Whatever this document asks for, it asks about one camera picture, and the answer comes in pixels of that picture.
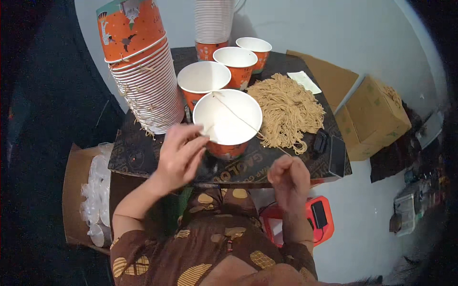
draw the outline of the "dried noodles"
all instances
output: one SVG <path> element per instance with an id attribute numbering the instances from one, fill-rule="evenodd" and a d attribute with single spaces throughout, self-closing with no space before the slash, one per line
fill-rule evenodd
<path id="1" fill-rule="evenodd" d="M 324 110 L 311 91 L 296 81 L 274 74 L 248 88 L 262 109 L 261 144 L 266 147 L 293 148 L 297 155 L 307 151 L 302 132 L 323 128 Z"/>

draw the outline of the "hand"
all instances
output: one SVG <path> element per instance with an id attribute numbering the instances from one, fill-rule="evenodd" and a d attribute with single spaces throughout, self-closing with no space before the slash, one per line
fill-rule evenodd
<path id="1" fill-rule="evenodd" d="M 196 176 L 205 145 L 210 140 L 199 135 L 200 125 L 177 124 L 165 135 L 159 155 L 158 169 L 152 178 L 159 184 L 160 195 L 166 195 Z"/>
<path id="2" fill-rule="evenodd" d="M 286 212 L 301 213 L 310 192 L 310 173 L 298 157 L 283 155 L 267 173 L 275 189 L 275 198 Z"/>

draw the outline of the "cardboard box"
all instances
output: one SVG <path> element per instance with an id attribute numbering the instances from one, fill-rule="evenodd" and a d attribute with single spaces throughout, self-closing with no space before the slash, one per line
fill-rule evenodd
<path id="1" fill-rule="evenodd" d="M 305 61 L 333 112 L 336 111 L 359 77 L 358 74 L 350 70 L 343 69 L 322 59 L 314 58 L 308 54 L 290 50 L 287 50 L 286 54 L 294 55 Z"/>
<path id="2" fill-rule="evenodd" d="M 62 190 L 62 216 L 64 218 L 65 239 L 68 244 L 82 244 L 109 255 L 109 248 L 100 248 L 92 243 L 87 235 L 89 227 L 81 219 L 81 203 L 86 200 L 81 196 L 81 185 L 87 183 L 92 159 L 100 154 L 98 147 L 80 149 L 73 144 L 65 169 Z"/>
<path id="3" fill-rule="evenodd" d="M 370 145 L 360 142 L 353 120 L 345 105 L 337 111 L 335 118 L 340 133 L 342 133 L 350 161 L 364 161 L 383 148 L 381 145 Z"/>
<path id="4" fill-rule="evenodd" d="M 384 93 L 384 86 L 366 76 L 346 103 L 363 144 L 389 146 L 412 127 L 404 108 Z"/>

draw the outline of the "orange paper cup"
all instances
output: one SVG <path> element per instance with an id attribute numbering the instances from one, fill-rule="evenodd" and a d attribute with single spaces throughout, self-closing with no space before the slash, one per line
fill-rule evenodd
<path id="1" fill-rule="evenodd" d="M 262 124 L 259 104 L 248 94 L 222 89 L 202 97 L 192 113 L 194 124 L 203 125 L 210 137 L 207 149 L 215 157 L 232 160 L 240 156 Z"/>
<path id="2" fill-rule="evenodd" d="M 272 45 L 258 38 L 239 38 L 235 41 L 237 46 L 250 50 L 256 54 L 258 61 L 253 68 L 253 74 L 260 74 L 264 69 L 266 60 L 269 57 Z"/>
<path id="3" fill-rule="evenodd" d="M 199 42 L 196 42 L 197 59 L 199 61 L 213 60 L 213 53 L 217 49 L 227 47 L 228 45 L 229 45 L 229 41 L 222 42 L 222 43 L 199 43 Z"/>
<path id="4" fill-rule="evenodd" d="M 226 47 L 216 50 L 213 59 L 229 68 L 232 75 L 229 88 L 246 89 L 257 62 L 254 52 L 239 47 Z"/>
<path id="5" fill-rule="evenodd" d="M 155 1 L 120 3 L 115 0 L 98 8 L 96 13 L 100 40 L 108 62 L 137 53 L 165 35 Z"/>
<path id="6" fill-rule="evenodd" d="M 217 62 L 197 62 L 186 66 L 177 77 L 191 111 L 207 93 L 225 88 L 231 79 L 229 69 Z"/>

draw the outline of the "white wall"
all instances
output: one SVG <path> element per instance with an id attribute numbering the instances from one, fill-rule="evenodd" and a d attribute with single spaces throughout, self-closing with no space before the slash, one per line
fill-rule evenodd
<path id="1" fill-rule="evenodd" d="M 95 10 L 107 2 L 75 0 L 76 12 L 97 68 L 125 106 L 113 79 L 106 79 L 108 71 L 98 38 Z M 193 1 L 156 2 L 170 46 L 193 46 Z M 238 7 L 232 41 L 242 36 L 259 37 L 270 42 L 273 51 L 296 50 L 350 69 L 360 75 L 358 82 L 371 74 L 393 86 L 420 116 L 436 108 L 442 100 L 438 93 L 441 97 L 446 93 L 442 63 L 438 54 L 431 53 L 434 44 L 405 0 L 240 0 Z"/>

